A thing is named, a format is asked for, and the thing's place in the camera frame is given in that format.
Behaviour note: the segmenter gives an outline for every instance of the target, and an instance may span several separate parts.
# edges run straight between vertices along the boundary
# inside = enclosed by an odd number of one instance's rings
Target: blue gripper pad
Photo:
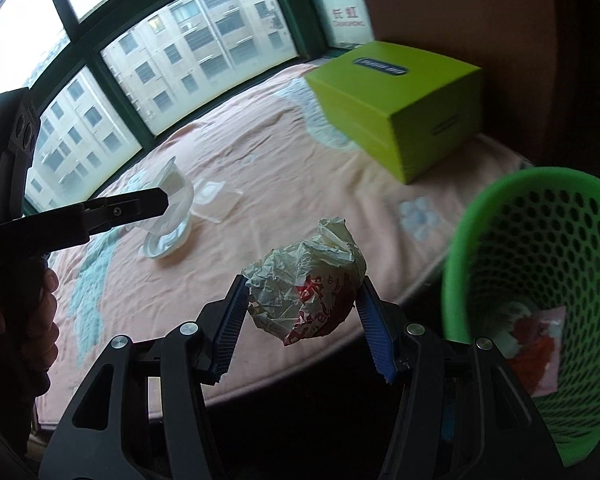
[[[397,343],[407,323],[406,316],[396,304],[380,300],[368,276],[358,290],[356,308],[376,370],[392,383],[398,375]]]

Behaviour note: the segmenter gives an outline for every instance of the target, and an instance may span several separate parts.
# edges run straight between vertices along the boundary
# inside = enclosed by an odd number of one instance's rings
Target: box label
[[[360,66],[366,66],[368,68],[378,70],[378,72],[384,72],[385,74],[389,75],[405,75],[409,73],[408,68],[387,63],[385,61],[380,61],[379,59],[373,59],[372,57],[359,57],[355,59],[353,63]]]

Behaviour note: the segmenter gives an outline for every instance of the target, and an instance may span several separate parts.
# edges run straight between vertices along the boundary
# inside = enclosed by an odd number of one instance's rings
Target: poster
[[[331,46],[348,47],[373,40],[364,0],[314,0]]]

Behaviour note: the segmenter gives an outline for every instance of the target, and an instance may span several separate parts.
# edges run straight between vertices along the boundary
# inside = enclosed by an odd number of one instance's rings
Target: human hand
[[[58,357],[59,330],[54,323],[58,302],[53,293],[58,288],[58,277],[47,269],[40,290],[40,304],[27,323],[27,338],[20,353],[31,370],[48,370]],[[0,312],[0,335],[5,331],[4,318]]]

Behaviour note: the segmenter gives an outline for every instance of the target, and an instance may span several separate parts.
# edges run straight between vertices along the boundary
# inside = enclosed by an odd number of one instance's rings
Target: light blue floral pattern
[[[440,216],[429,209],[429,199],[426,196],[402,202],[400,212],[402,215],[400,225],[419,242],[429,238],[431,228],[440,224]]]

